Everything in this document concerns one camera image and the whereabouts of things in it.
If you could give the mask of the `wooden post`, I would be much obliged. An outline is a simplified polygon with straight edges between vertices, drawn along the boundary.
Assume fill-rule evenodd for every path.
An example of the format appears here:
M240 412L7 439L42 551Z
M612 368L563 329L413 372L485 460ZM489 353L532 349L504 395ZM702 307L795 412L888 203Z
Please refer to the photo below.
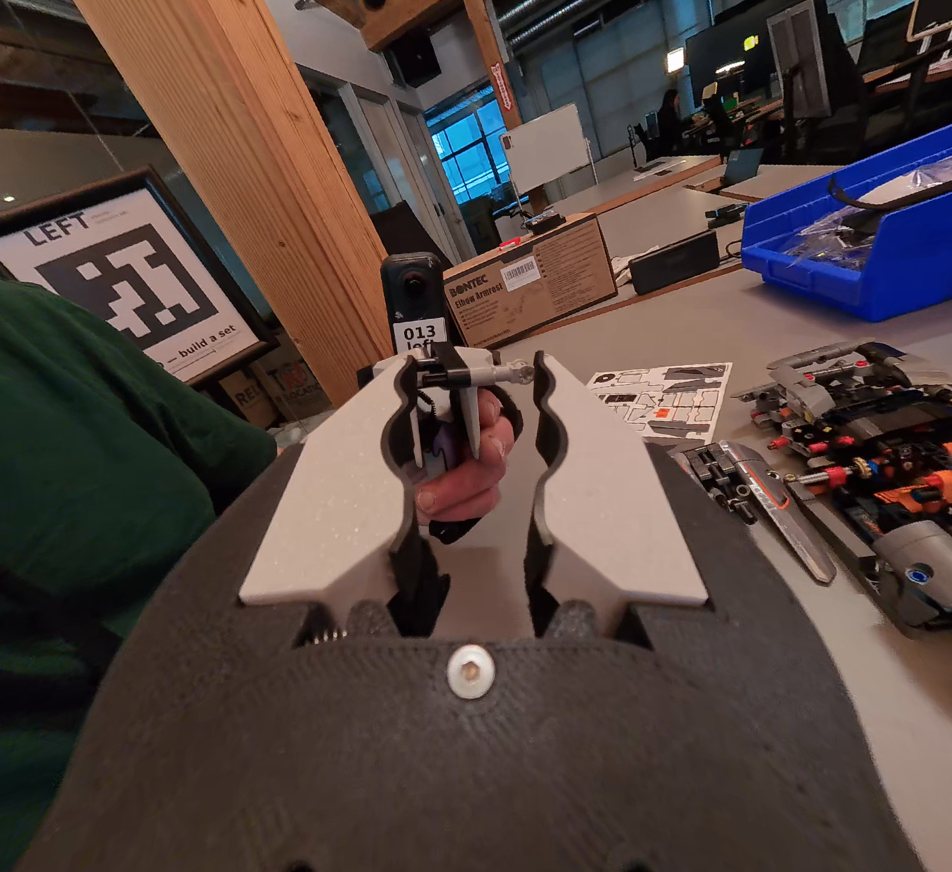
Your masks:
M74 0L339 407L391 355L385 257L265 0Z

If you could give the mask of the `black computer monitor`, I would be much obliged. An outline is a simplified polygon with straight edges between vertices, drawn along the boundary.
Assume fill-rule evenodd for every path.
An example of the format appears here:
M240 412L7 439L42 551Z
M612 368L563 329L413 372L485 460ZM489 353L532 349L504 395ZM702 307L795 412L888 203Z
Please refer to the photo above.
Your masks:
M825 0L803 0L768 18L768 35L786 119L832 116L823 26Z

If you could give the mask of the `whiteboard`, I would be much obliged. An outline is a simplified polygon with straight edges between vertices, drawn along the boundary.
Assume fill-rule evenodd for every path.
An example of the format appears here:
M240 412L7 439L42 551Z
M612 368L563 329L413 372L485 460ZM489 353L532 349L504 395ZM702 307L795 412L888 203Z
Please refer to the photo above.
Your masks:
M499 140L519 196L585 166L594 167L575 103L506 130Z

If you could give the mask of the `brown printed cardboard box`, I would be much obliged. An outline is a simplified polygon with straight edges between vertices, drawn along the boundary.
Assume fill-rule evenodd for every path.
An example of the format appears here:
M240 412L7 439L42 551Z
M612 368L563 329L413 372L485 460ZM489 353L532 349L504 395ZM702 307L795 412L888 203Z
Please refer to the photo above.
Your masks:
M331 408L327 394L299 359L262 359L218 381L248 423L270 428L295 423Z

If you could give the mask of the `framed marker poster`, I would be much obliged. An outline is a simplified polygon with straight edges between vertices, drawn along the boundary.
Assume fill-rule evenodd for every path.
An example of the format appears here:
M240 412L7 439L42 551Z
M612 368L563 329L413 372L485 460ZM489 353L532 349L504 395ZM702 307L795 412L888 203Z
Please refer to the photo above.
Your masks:
M2 212L1 262L4 278L84 307L192 387L278 346L150 167Z

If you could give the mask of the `large lego vehicle model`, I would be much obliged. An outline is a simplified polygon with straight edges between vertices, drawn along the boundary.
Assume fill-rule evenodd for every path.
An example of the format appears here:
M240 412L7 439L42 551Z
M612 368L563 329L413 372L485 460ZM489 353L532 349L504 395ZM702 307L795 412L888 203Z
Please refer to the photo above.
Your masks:
M798 455L788 494L907 637L951 627L950 374L875 341L839 342L768 366L733 394Z

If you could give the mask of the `blue plastic bin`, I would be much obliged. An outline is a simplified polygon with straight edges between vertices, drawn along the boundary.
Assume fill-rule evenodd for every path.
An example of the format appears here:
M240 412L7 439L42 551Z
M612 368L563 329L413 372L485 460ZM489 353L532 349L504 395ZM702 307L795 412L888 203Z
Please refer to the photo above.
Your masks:
M951 127L919 136L803 185L755 202L745 212L742 265L766 284L868 322L950 299L951 198L936 197L885 216L862 271L819 261L796 263L784 250L839 203L829 181L852 197L951 155Z

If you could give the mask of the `lego sticker sheet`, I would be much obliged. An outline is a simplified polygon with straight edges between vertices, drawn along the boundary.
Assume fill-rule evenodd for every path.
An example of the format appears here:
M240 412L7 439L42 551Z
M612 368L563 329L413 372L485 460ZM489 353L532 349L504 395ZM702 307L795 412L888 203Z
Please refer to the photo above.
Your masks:
M713 441L731 363L602 371L588 388L645 440L706 445Z

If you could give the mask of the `clear plastic bags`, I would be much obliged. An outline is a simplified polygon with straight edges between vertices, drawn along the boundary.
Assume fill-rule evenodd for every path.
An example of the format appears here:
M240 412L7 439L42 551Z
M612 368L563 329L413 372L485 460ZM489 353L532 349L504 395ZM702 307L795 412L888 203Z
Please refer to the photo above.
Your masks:
M827 192L836 204L834 211L800 230L786 242L782 254L793 265L814 261L863 271L888 214L950 194L951 159L915 168L859 198L850 197L835 177L830 179Z

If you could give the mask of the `grey lego panels orange stripes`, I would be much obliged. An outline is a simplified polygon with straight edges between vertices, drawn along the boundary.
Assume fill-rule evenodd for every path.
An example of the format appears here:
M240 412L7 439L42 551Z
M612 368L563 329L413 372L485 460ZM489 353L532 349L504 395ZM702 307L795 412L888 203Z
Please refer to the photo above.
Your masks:
M766 519L815 583L832 584L837 569L827 544L760 452L720 441L675 452L673 459L721 509L747 525Z

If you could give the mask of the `person's green shirt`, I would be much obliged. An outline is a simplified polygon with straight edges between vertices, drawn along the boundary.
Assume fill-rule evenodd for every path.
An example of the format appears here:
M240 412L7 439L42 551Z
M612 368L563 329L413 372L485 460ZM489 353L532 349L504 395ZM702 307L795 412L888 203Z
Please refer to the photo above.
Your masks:
M180 559L276 460L101 318L2 280L2 870L99 684Z

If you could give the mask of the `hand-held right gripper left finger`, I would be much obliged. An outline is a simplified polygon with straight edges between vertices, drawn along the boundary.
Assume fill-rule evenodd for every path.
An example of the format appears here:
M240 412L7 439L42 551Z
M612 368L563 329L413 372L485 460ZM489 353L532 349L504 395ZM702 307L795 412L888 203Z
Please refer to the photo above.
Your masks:
M448 593L422 537L411 475L423 471L418 364L379 374L306 439L239 590L241 604L318 605L342 628L359 602L427 638Z

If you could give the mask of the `black speaker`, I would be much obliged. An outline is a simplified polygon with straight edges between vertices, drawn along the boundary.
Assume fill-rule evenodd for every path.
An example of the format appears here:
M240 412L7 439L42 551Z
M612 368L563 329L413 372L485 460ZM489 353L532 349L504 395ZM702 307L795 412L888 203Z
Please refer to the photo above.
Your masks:
M394 83L418 89L443 73L435 47L425 29L413 29L388 43L383 56Z

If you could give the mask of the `black lego beam assembly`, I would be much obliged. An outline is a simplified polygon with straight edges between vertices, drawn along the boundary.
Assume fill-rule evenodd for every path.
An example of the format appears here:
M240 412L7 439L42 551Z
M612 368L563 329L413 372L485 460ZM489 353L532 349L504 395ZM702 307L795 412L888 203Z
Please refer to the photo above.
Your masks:
M487 389L506 384L528 385L533 382L534 366L516 360L505 362L493 349L457 347L434 343L412 352L418 367L418 386L446 390Z

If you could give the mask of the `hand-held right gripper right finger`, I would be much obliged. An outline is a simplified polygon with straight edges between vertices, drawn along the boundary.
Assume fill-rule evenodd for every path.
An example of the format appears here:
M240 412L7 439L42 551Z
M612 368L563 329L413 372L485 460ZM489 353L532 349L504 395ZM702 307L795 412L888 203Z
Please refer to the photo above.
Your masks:
M570 602L587 605L606 638L634 604L704 606L708 590L644 439L552 355L537 353L533 368L544 463L525 557L535 636Z

